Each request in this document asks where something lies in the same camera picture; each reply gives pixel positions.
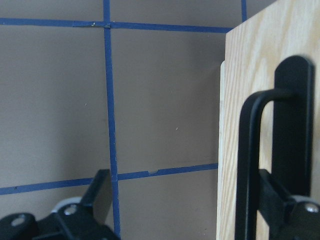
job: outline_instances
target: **vertical blue tape strip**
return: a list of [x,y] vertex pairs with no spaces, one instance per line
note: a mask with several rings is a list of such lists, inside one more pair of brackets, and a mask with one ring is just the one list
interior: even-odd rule
[[[110,22],[110,0],[103,0],[103,21],[105,24]],[[119,209],[119,185],[118,185],[118,166],[116,154],[116,123],[115,123],[115,102],[114,102],[114,83],[112,70],[112,50],[111,50],[111,29],[104,29],[104,51],[105,51],[105,74],[106,74],[106,93],[108,107],[109,125],[109,145],[110,145],[110,170],[112,181],[112,208],[114,232],[120,237],[120,209]]]
[[241,12],[242,12],[242,22],[248,19],[247,17],[247,0],[241,0]]

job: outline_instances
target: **horizontal blue tape strip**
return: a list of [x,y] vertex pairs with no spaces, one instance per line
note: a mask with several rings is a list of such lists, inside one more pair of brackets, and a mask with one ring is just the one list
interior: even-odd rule
[[188,26],[188,25],[166,25],[151,23],[134,22],[111,22],[112,29],[139,29],[139,30],[159,30],[159,31],[177,31],[177,32],[199,32],[199,33],[219,33],[225,34],[232,30],[232,27],[215,26]]
[[83,186],[83,185],[89,185],[92,182],[92,180],[93,178],[81,178],[81,179],[44,182],[44,183],[36,183],[36,184],[21,185],[21,186],[2,187],[0,188],[0,195],[19,194],[19,193],[47,190],[47,189]]
[[33,25],[48,27],[104,27],[103,21],[72,21],[27,18],[0,18],[0,25]]
[[183,166],[183,167],[175,167],[175,168],[166,168],[160,169],[156,172],[148,172],[148,171],[137,171],[131,173],[120,173],[118,174],[118,180],[128,180],[128,179],[140,179],[140,178],[148,178],[155,176],[163,176],[170,174],[182,174],[182,173],[191,173],[197,171],[204,170],[213,170],[218,168],[218,163],[204,164],[204,165],[196,165],[196,166]]

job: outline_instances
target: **wooden board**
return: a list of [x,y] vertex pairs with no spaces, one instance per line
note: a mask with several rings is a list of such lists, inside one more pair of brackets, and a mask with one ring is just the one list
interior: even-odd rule
[[[226,35],[225,78],[220,87],[217,240],[233,240],[235,228],[238,130],[246,98],[272,89],[278,64],[304,55],[316,65],[311,196],[320,201],[320,0],[278,0]],[[260,168],[270,170],[272,103],[261,122]],[[257,238],[268,239],[258,221]]]

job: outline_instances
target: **metal bolt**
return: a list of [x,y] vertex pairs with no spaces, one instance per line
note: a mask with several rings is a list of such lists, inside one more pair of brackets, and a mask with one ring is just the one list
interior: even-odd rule
[[71,204],[69,207],[67,207],[64,210],[65,215],[72,215],[77,211],[77,205],[76,204]]
[[313,203],[308,202],[304,205],[304,207],[309,213],[318,213],[319,212],[319,207]]
[[26,220],[26,216],[24,214],[20,214],[15,220],[11,222],[12,227],[16,227],[20,224],[23,224]]

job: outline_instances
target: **wooden panel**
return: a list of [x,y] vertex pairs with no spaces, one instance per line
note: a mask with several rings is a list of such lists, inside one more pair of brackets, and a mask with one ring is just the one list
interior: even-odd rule
[[[217,240],[234,239],[238,124],[245,99],[273,88],[274,71],[291,55],[320,65],[320,0],[278,0],[226,36],[225,79],[221,83]],[[316,67],[311,196],[320,201],[320,67]],[[270,169],[272,104],[261,122],[260,168]],[[268,239],[258,223],[257,238]]]

